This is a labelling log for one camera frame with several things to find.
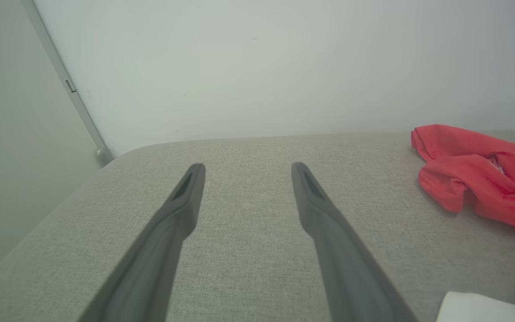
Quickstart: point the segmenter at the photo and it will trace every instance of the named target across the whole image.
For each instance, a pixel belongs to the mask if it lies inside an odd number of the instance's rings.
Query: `red cloth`
[[[411,133],[427,164],[421,186],[446,210],[471,204],[484,217],[515,226],[515,144],[456,127],[431,125]]]

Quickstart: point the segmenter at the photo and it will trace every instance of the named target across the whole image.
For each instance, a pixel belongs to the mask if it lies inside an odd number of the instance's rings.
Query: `fabric texture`
[[[417,127],[411,142],[427,161],[419,183],[446,210],[460,212],[468,203],[515,226],[515,143],[438,124]]]
[[[490,133],[515,142],[515,132]],[[308,165],[420,322],[447,291],[515,303],[515,228],[443,210],[409,132],[184,141],[118,157],[0,262],[0,321],[76,321],[186,169],[206,165],[169,322],[331,320],[291,164]]]

